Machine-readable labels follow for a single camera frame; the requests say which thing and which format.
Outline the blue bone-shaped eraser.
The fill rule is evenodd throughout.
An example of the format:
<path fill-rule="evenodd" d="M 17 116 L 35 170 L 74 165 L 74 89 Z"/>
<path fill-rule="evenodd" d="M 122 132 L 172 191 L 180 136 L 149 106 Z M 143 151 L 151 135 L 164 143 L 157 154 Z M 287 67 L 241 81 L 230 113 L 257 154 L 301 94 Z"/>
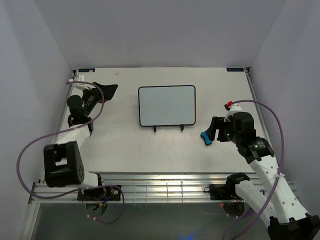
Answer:
<path fill-rule="evenodd" d="M 211 145 L 212 142 L 213 142 L 213 141 L 210 139 L 210 136 L 207 134 L 206 131 L 201 132 L 200 137 L 203 139 L 204 144 L 205 144 L 206 146 Z"/>

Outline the small black-framed whiteboard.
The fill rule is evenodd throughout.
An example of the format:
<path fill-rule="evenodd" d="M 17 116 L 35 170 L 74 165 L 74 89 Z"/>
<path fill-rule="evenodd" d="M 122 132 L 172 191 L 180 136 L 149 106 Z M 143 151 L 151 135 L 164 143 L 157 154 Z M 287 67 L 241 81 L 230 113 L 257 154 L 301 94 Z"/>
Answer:
<path fill-rule="evenodd" d="M 196 123 L 194 85 L 141 86 L 138 89 L 141 127 L 192 126 Z"/>

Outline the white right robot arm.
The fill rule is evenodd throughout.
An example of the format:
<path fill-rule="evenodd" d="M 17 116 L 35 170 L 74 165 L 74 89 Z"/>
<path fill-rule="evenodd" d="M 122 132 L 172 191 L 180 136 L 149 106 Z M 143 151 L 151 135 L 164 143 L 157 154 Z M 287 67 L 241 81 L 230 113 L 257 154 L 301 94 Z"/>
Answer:
<path fill-rule="evenodd" d="M 257 136 L 254 119 L 248 112 L 214 116 L 202 133 L 209 141 L 232 142 L 259 177 L 266 195 L 256 189 L 243 172 L 227 177 L 224 185 L 210 186 L 210 195 L 219 200 L 243 199 L 267 226 L 272 240 L 312 240 L 320 230 L 320 218 L 302 206 L 284 175 L 269 142 Z"/>

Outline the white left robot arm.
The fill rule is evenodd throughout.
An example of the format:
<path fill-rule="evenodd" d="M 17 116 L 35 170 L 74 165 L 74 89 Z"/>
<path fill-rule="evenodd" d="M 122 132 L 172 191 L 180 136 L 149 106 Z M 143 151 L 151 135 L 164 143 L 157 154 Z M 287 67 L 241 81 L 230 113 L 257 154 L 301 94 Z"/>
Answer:
<path fill-rule="evenodd" d="M 106 195 L 106 187 L 101 176 L 87 172 L 81 158 L 80 147 L 94 130 L 90 113 L 97 104 L 110 101 L 117 84 L 101 85 L 93 83 L 94 88 L 86 88 L 82 96 L 71 95 L 67 99 L 70 115 L 67 122 L 71 131 L 54 144 L 43 148 L 45 182 L 50 188 L 76 186 L 89 188 L 88 193 L 100 200 Z"/>

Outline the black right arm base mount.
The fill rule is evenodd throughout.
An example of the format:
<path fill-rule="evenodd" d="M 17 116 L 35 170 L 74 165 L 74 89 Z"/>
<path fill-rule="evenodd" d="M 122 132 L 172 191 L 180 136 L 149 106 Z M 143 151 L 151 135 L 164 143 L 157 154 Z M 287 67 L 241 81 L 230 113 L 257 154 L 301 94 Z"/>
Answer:
<path fill-rule="evenodd" d="M 226 184 L 209 184 L 203 190 L 204 193 L 209 194 L 210 200 L 235 200 L 237 195 Z"/>

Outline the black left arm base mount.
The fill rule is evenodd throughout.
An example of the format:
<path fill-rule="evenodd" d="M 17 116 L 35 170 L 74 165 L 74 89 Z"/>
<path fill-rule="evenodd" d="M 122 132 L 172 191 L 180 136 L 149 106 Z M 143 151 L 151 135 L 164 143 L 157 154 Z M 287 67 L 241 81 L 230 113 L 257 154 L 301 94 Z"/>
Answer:
<path fill-rule="evenodd" d="M 98 189 L 79 190 L 78 201 L 119 201 L 121 199 L 121 185 L 106 186 Z"/>

